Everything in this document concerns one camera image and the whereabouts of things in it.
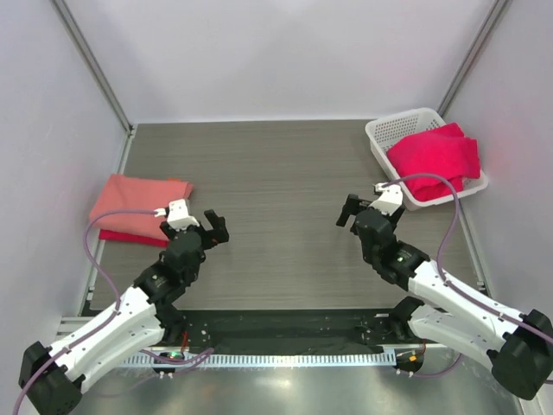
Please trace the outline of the crimson red t shirt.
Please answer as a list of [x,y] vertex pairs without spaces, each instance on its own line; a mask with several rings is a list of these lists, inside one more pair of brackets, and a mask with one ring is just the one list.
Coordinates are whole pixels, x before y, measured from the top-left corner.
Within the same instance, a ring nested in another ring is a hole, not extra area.
[[464,189],[466,179],[480,178],[478,143],[457,123],[406,136],[387,151],[387,156],[401,177],[439,175],[457,192]]

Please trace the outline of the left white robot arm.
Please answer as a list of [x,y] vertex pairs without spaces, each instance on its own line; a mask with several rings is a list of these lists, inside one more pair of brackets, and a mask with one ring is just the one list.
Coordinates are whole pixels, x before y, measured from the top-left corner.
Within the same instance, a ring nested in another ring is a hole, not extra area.
[[186,322],[173,303],[197,280],[205,252],[229,241],[226,220],[207,210],[212,227],[205,229],[183,199],[141,213],[162,218],[167,248],[87,324],[48,347],[41,342],[27,347],[13,413],[28,399],[40,414],[68,414],[118,363],[158,342],[173,345],[183,337]]

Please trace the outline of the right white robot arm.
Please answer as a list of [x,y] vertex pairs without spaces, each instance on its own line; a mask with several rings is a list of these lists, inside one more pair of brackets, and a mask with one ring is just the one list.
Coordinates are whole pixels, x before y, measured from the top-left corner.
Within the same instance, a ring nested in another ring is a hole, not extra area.
[[374,201],[349,195],[337,226],[360,241],[363,260],[387,283],[408,292],[389,328],[400,342],[414,337],[441,343],[478,362],[508,392],[532,400],[552,373],[552,322],[487,297],[445,272],[428,254],[395,235],[404,212],[397,190]]

